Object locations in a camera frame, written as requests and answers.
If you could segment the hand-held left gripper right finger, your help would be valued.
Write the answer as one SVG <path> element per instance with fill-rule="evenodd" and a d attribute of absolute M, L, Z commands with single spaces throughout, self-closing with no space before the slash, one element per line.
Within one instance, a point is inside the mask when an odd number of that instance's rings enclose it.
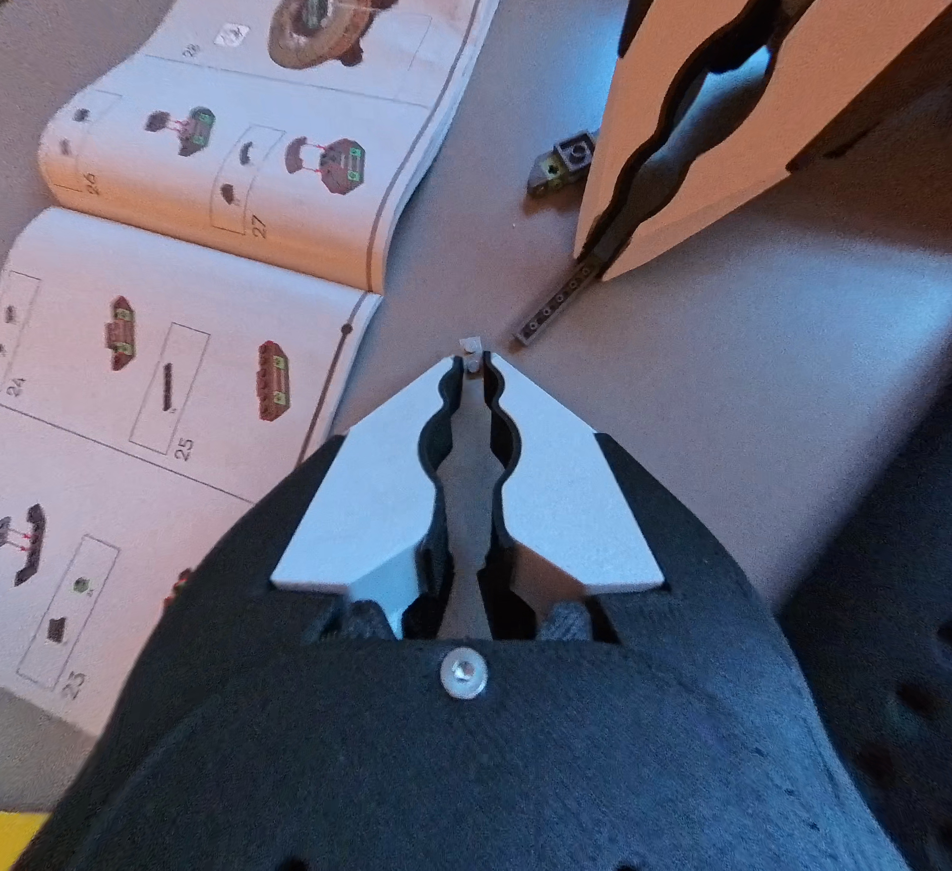
<path fill-rule="evenodd" d="M 483 606 L 493 639 L 541 639 L 560 604 L 661 590 L 664 575 L 600 433 L 496 353 L 483 357 L 491 497 Z"/>

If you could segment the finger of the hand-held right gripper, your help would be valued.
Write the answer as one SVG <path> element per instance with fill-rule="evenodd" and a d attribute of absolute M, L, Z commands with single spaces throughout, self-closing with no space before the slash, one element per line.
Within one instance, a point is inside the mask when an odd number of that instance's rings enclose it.
<path fill-rule="evenodd" d="M 758 1 L 628 1 L 579 213 L 577 260 L 621 222 L 635 177 L 670 135 L 686 91 Z"/>
<path fill-rule="evenodd" d="M 950 8 L 951 0 L 814 0 L 746 119 L 690 163 L 601 279 L 645 265 L 934 89 L 950 62 Z"/>

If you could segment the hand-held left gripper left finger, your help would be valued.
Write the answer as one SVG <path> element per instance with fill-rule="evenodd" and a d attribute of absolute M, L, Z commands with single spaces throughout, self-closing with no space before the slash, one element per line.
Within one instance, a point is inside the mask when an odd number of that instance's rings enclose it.
<path fill-rule="evenodd" d="M 353 425 L 271 583 L 375 603 L 396 637 L 431 637 L 452 583 L 438 470 L 455 411 L 456 359 L 447 357 Z"/>

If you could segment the dark brick with green tile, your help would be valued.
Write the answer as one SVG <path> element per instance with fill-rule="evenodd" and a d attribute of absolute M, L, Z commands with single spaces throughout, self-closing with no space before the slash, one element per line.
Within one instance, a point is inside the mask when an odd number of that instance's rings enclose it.
<path fill-rule="evenodd" d="M 580 131 L 541 153 L 530 169 L 527 196 L 543 198 L 584 181 L 589 174 L 600 131 L 600 128 Z"/>

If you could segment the dark grey brick plate assembly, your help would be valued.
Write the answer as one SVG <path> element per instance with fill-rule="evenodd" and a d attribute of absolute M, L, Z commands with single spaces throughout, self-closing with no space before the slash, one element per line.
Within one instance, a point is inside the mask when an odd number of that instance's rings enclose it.
<path fill-rule="evenodd" d="M 604 211 L 593 224 L 582 251 L 565 281 L 540 303 L 514 333 L 513 341 L 528 347 L 575 299 L 603 277 L 631 239 L 633 208 L 625 203 Z"/>

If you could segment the open instruction booklet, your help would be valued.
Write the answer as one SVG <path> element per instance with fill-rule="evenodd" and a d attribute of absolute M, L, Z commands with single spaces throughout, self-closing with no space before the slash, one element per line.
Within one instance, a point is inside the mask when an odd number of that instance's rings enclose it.
<path fill-rule="evenodd" d="M 98 737 L 327 437 L 500 0 L 175 0 L 55 112 L 2 268 L 2 687 Z"/>

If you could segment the black perforated chair part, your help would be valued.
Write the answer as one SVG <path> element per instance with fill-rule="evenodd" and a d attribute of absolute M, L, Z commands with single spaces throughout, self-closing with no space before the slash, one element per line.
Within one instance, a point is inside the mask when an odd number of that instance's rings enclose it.
<path fill-rule="evenodd" d="M 831 741 L 912 869 L 951 868 L 951 442 L 923 424 L 781 614 Z"/>

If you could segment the yellow parts bin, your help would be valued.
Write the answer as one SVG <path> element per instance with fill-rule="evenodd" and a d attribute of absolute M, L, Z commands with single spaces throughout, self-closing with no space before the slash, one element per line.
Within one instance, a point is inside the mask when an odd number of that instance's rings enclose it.
<path fill-rule="evenodd" d="M 43 812 L 1 811 L 1 870 L 17 863 L 49 817 Z"/>

